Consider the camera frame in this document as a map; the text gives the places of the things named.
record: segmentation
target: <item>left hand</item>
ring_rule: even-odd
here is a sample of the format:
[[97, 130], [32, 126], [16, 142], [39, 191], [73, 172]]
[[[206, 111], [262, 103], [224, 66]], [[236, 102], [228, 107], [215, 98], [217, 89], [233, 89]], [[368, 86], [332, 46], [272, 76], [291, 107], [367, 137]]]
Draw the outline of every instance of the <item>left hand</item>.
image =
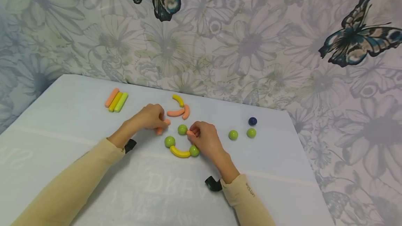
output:
[[114, 132], [108, 140], [116, 147], [122, 149], [127, 141], [142, 128], [166, 129], [168, 125], [164, 123], [165, 110], [159, 104], [148, 104], [129, 120], [124, 121], [121, 127]]

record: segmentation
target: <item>small ball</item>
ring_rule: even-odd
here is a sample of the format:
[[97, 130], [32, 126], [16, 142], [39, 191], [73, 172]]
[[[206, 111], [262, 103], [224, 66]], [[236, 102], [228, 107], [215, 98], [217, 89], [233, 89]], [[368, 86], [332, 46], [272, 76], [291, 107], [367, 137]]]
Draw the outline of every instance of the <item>small ball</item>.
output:
[[236, 130], [230, 130], [229, 139], [231, 139], [232, 141], [235, 141], [235, 140], [237, 140], [238, 136], [239, 136], [239, 134], [237, 133]]
[[187, 133], [187, 126], [182, 124], [177, 128], [178, 134], [185, 135]]
[[191, 156], [196, 157], [200, 154], [200, 151], [198, 150], [198, 148], [196, 146], [191, 146], [190, 149], [188, 150], [190, 151]]
[[174, 146], [176, 144], [176, 140], [174, 139], [173, 136], [168, 136], [165, 138], [165, 147], [169, 148], [171, 146]]
[[247, 130], [247, 136], [250, 138], [254, 138], [257, 135], [257, 131], [254, 128], [250, 128]]
[[256, 125], [257, 124], [257, 119], [255, 117], [249, 118], [248, 124], [251, 125], [251, 126]]

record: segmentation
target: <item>table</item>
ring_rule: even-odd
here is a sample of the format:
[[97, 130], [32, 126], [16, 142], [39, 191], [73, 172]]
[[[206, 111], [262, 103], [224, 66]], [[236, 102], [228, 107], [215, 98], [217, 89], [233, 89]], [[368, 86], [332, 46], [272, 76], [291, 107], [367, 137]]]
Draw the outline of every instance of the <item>table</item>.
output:
[[[120, 113], [104, 102], [114, 88], [129, 97]], [[111, 135], [148, 103], [177, 110], [171, 91], [78, 75], [55, 81], [0, 135], [0, 218], [9, 225], [58, 173]], [[277, 225], [333, 225], [299, 138], [287, 112], [179, 94], [191, 108], [190, 117], [170, 118], [162, 136], [142, 130], [138, 144], [113, 166], [73, 225], [236, 225], [222, 192], [204, 181], [219, 178], [202, 155], [175, 157], [164, 146], [174, 136], [176, 147], [190, 142], [177, 133], [180, 124], [196, 120], [215, 124], [222, 144], [245, 173]], [[257, 136], [246, 136], [249, 117], [258, 120]], [[239, 132], [237, 141], [228, 132]]]

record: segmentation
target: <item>orange stick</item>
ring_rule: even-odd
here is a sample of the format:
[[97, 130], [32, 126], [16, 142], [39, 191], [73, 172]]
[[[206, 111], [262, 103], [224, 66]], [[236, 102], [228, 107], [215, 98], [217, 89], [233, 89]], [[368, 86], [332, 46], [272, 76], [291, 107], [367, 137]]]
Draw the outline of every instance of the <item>orange stick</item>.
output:
[[186, 134], [187, 134], [187, 135], [195, 136], [195, 134], [194, 134], [191, 130], [187, 130]]
[[190, 107], [185, 104], [184, 105], [184, 114], [182, 116], [183, 120], [187, 120], [187, 118], [190, 116]]
[[[170, 120], [166, 119], [164, 120], [164, 123], [166, 123], [169, 126]], [[163, 128], [155, 128], [155, 133], [156, 135], [161, 135], [163, 133]]]
[[105, 107], [109, 107], [112, 103], [114, 97], [116, 97], [117, 93], [119, 92], [118, 88], [113, 89], [112, 93], [109, 95], [109, 98], [105, 102]]
[[178, 116], [182, 115], [184, 112], [185, 112], [185, 109], [182, 108], [177, 111], [167, 111], [166, 115], [169, 117], [178, 117]]

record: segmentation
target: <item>floral wallpaper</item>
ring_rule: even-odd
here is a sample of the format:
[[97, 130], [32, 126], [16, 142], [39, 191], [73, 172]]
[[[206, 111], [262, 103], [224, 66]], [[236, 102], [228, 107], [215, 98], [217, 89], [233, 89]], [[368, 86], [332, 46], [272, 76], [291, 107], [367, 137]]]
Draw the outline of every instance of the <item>floral wallpaper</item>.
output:
[[0, 0], [0, 132], [63, 73], [285, 109], [336, 225], [400, 226], [401, 9]]

